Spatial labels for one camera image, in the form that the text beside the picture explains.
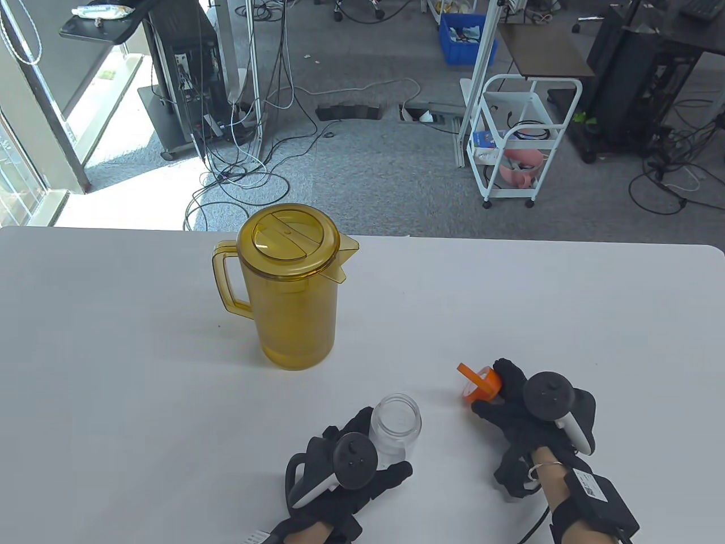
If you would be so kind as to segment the person's right hand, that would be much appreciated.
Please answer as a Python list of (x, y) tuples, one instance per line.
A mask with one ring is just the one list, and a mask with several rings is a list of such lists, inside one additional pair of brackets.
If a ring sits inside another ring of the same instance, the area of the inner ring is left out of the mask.
[(471, 410), (499, 428), (509, 443), (494, 471), (495, 482), (515, 499), (538, 492), (540, 484), (534, 484), (529, 471), (534, 468), (534, 451), (542, 447), (566, 468), (590, 471), (580, 456), (596, 449), (596, 401), (591, 392), (575, 388), (553, 371), (528, 378), (505, 358), (495, 360), (492, 371), (502, 381), (501, 401), (474, 401)]

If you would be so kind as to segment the person's left hand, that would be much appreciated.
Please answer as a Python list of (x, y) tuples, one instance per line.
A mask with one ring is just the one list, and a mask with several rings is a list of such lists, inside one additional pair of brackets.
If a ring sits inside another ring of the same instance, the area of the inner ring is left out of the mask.
[(275, 542), (354, 542), (362, 533), (355, 516), (412, 476), (406, 460), (378, 470), (368, 437), (373, 412), (371, 406), (363, 407), (343, 428), (329, 426), (288, 461), (288, 517), (272, 529)]

